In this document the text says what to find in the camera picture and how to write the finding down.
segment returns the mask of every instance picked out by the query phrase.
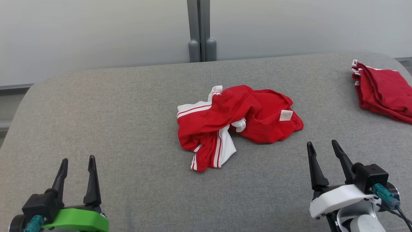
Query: white tag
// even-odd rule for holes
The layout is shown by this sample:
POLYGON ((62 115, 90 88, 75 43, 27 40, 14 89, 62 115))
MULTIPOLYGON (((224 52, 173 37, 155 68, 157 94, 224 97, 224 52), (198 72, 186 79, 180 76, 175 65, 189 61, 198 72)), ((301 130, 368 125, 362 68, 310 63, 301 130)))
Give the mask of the white tag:
POLYGON ((282 109, 281 117, 279 118, 279 121, 290 121, 290 119, 292 118, 292 114, 293 114, 293 111, 282 109))

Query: folded clothing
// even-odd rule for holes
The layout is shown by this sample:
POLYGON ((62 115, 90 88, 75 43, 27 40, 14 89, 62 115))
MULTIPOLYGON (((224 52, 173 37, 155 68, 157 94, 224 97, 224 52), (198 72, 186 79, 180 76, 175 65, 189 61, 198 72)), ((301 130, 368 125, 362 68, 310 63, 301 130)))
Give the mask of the folded clothing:
POLYGON ((412 88, 398 71, 352 63, 359 106, 391 119, 412 124, 412 88))
POLYGON ((195 152, 191 169, 220 168, 236 152, 228 129, 254 143, 284 140, 303 129, 292 111, 292 100, 272 90, 239 85, 212 88, 207 102, 178 106, 178 138, 182 148, 195 152))

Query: white stripe trim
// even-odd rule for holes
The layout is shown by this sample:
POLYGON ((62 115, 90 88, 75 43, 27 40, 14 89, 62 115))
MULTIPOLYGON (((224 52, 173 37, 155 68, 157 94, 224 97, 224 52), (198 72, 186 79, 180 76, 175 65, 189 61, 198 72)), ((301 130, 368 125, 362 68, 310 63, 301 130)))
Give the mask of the white stripe trim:
POLYGON ((196 109, 192 109, 192 110, 186 111, 185 113, 178 114, 178 115, 177 115, 177 118, 180 118, 180 117, 182 117, 182 116, 185 116, 185 115, 187 115, 187 114, 191 114, 191 113, 194 113, 194 112, 199 112, 199 111, 203 111, 203 110, 208 110, 208 109, 210 109, 211 107, 212 107, 212 106, 203 106, 203 107, 199 107, 199 108, 196 108, 196 109))
POLYGON ((196 154, 194 154, 190 168, 197 171, 196 154))
POLYGON ((219 135, 221 138, 221 146, 220 146, 220 154, 218 156, 218 167, 220 168, 222 164, 224 164, 229 157, 236 152, 236 148, 233 145, 232 138, 228 133, 230 125, 225 126, 224 128, 219 130, 219 135))
POLYGON ((207 105, 210 105, 210 104, 212 104, 211 101, 210 101, 210 102, 202 102, 202 101, 200 101, 200 102, 197 102, 197 103, 195 103, 195 104, 184 104, 184 105, 180 105, 180 106, 178 106, 178 114, 179 114, 180 112, 187 111, 187 110, 190 110, 190 109, 192 109, 192 108, 201 107, 201 106, 207 106, 207 105))
POLYGON ((214 87, 212 88, 212 91, 210 91, 209 96, 208 96, 208 98, 207 98, 208 102, 211 102, 211 101, 212 101, 212 97, 213 97, 214 95, 216 95, 217 93, 222 94, 222 91, 223 91, 223 87, 222 87, 221 85, 214 86, 214 87))
POLYGON ((218 167, 219 168, 221 168, 222 167, 222 153, 223 153, 223 141, 222 141, 222 136, 220 136, 220 134, 218 134, 219 135, 219 138, 220 138, 220 144, 219 145, 221 145, 221 146, 219 146, 219 155, 218 155, 218 158, 219 158, 219 162, 218 162, 218 167))
POLYGON ((193 150, 193 152, 199 151, 199 149, 200 149, 201 146, 202 146, 202 144, 199 144, 199 145, 193 150))
POLYGON ((366 67, 368 67, 370 69, 374 69, 374 70, 384 70, 384 69, 375 69, 375 68, 372 68, 372 67, 369 67, 369 66, 366 66, 366 67))
POLYGON ((219 151, 220 151, 220 136, 219 136, 219 131, 217 131, 217 135, 218 135, 218 138, 217 138, 217 140, 216 140, 216 151, 215 151, 215 157, 214 157, 214 160, 213 160, 213 167, 215 167, 215 168, 218 168, 219 167, 219 165, 218 165, 218 157, 219 157, 219 151))

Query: gray cushion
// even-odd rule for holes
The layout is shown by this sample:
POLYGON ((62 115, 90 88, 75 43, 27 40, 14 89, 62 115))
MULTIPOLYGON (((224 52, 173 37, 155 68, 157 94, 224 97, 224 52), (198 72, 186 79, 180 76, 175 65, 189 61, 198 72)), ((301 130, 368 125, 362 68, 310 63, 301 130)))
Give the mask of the gray cushion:
MULTIPOLYGON (((0 151, 0 227, 33 193, 51 187, 69 159, 66 205, 81 204, 89 155, 97 160, 102 208, 112 231, 329 231, 312 219, 306 143, 332 185, 344 175, 336 139, 353 162, 377 163, 412 217, 412 125, 359 108, 352 59, 395 69, 373 53, 332 53, 72 73, 34 85, 0 151), (289 96, 305 128, 282 142, 232 136, 237 152, 221 169, 196 173, 177 139, 176 107, 206 100, 211 87, 246 84, 289 96)), ((380 215, 387 231, 406 231, 380 215)))

